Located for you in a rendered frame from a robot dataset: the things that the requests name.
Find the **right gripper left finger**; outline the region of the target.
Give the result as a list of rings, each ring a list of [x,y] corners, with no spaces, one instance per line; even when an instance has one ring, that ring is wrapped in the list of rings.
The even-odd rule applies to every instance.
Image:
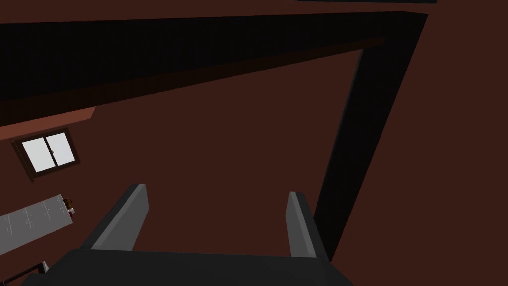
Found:
[[[131,251],[149,211],[145,184],[131,184],[80,249]]]

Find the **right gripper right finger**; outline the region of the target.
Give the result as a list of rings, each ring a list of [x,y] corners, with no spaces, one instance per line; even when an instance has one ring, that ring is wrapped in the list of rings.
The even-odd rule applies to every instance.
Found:
[[[301,192],[290,192],[285,210],[290,256],[329,261],[311,210]]]

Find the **window with dark brown frame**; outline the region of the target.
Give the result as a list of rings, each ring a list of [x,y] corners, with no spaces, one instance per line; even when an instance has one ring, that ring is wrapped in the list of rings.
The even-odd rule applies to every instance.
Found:
[[[68,127],[21,136],[9,142],[30,182],[80,163]]]

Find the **grey cabinet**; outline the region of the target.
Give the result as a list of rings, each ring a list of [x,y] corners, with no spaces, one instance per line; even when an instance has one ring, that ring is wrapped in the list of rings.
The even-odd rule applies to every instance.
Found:
[[[60,194],[0,216],[0,256],[73,224]]]

